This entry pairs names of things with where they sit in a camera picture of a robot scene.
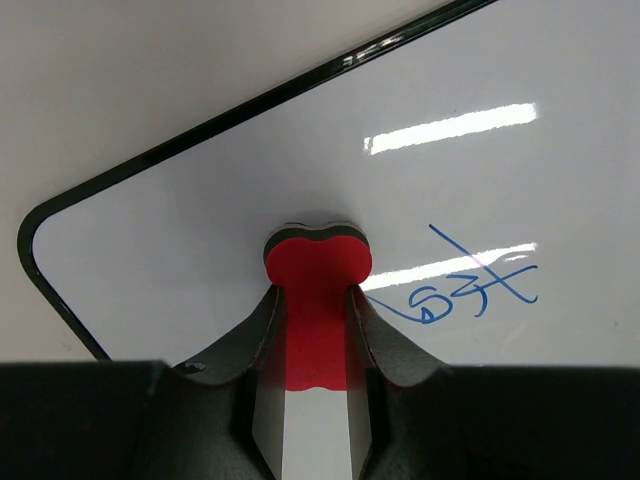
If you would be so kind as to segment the white whiteboard black frame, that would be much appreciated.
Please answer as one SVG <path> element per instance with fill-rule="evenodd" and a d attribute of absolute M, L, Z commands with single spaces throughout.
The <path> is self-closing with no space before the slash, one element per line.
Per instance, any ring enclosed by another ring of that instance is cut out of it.
<path fill-rule="evenodd" d="M 475 479 L 638 477 L 635 1 L 452 2 L 38 205 L 21 263 L 93 361 L 2 369 L 2 475 L 137 479 L 162 376 L 275 286 L 269 235 L 335 221 L 452 368 Z M 279 290 L 279 478 L 356 479 L 347 294 L 346 389 L 291 392 Z"/>

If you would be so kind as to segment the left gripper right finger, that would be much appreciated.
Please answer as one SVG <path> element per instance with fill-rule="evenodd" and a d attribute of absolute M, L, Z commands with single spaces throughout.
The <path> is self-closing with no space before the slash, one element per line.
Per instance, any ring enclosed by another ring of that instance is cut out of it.
<path fill-rule="evenodd" d="M 347 290 L 347 408 L 356 479 L 475 479 L 453 370 Z"/>

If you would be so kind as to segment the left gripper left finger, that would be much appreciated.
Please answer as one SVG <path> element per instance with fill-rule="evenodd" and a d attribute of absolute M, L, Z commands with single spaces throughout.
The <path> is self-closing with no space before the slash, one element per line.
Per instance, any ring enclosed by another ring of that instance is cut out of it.
<path fill-rule="evenodd" d="M 136 446 L 137 479 L 280 476 L 280 290 L 239 325 L 160 379 Z"/>

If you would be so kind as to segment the red whiteboard eraser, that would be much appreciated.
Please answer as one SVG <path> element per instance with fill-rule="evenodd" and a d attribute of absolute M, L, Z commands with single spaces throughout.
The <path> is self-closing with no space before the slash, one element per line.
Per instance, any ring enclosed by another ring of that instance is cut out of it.
<path fill-rule="evenodd" d="M 345 221 L 286 223 L 266 240 L 263 263 L 286 301 L 285 388 L 344 391 L 346 294 L 371 274 L 366 235 Z"/>

